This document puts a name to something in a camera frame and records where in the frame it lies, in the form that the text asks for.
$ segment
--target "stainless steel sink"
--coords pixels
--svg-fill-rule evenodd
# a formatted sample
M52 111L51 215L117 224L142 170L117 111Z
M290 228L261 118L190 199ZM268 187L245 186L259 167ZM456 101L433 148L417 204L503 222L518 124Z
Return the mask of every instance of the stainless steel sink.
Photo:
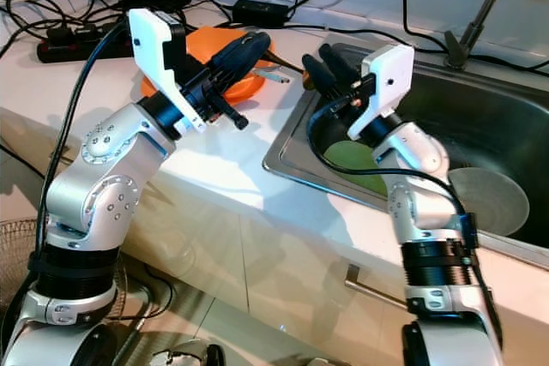
M352 65L359 65L369 53L343 44L334 48ZM318 93L304 93L268 151L264 167L384 210L383 195L339 177L311 153L305 127L322 103ZM549 268L549 92L419 63L412 90L397 112L444 144L450 169L492 169L521 185L530 202L527 222L510 237L481 233L481 245ZM324 119L318 130L314 138L321 150L347 140L345 129L333 119Z

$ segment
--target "floor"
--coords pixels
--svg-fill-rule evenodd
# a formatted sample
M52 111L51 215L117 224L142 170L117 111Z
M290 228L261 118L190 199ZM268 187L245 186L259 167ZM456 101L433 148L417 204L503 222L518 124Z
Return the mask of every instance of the floor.
M16 159L0 151L0 220L35 216L39 202L41 179ZM167 287L151 279L141 263L127 258L129 270L153 288L154 295L165 302ZM316 349L299 342L272 327L262 324L201 291L175 279L176 296L163 315L145 322L142 333L129 355L120 364L148 364L153 353L173 348L196 337L223 346L226 364L231 366L298 366L314 357L325 357ZM130 295L125 314L141 307L139 295Z

